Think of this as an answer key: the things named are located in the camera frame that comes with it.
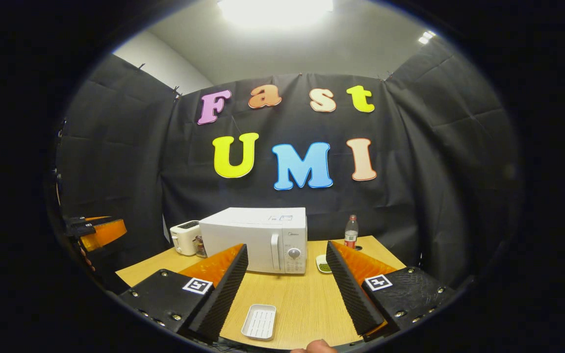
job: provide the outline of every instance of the microwave door handle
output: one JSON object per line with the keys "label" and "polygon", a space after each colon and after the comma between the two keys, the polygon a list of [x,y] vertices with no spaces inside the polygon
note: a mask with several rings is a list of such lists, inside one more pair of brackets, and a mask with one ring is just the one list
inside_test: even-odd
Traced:
{"label": "microwave door handle", "polygon": [[272,235],[272,261],[274,263],[274,270],[280,271],[281,265],[278,260],[278,234]]}

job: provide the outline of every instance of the white tray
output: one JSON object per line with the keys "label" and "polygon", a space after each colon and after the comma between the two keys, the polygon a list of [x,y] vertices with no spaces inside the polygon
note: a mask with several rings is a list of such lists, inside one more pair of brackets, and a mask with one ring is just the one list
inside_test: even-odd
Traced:
{"label": "white tray", "polygon": [[271,340],[274,335],[276,307],[265,304],[252,304],[247,311],[241,333],[255,340]]}
{"label": "white tray", "polygon": [[322,272],[322,273],[333,273],[332,271],[323,271],[320,268],[320,264],[328,264],[328,262],[326,261],[326,255],[325,254],[324,255],[318,255],[315,258],[315,264],[317,264],[318,270],[320,270],[320,272]]}

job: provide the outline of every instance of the human hand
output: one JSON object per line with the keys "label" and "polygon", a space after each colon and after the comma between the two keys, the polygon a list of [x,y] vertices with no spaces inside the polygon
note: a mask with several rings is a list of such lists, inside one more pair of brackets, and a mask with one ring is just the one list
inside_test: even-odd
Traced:
{"label": "human hand", "polygon": [[307,349],[296,348],[290,353],[337,353],[337,350],[328,346],[325,340],[314,340],[307,344]]}

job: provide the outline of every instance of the white microwave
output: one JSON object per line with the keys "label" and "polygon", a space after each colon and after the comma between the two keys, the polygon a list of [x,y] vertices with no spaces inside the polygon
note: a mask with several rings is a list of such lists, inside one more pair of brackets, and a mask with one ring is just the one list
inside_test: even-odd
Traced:
{"label": "white microwave", "polygon": [[247,244],[248,271],[307,271],[307,212],[297,208],[226,208],[200,220],[208,256]]}

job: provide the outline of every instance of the bottle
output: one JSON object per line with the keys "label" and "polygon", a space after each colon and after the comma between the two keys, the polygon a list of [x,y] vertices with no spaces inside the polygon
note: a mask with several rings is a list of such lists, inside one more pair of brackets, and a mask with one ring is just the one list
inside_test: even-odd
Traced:
{"label": "bottle", "polygon": [[346,225],[343,243],[349,248],[354,249],[357,246],[357,235],[359,234],[359,224],[357,223],[357,215],[350,215],[350,220]]}

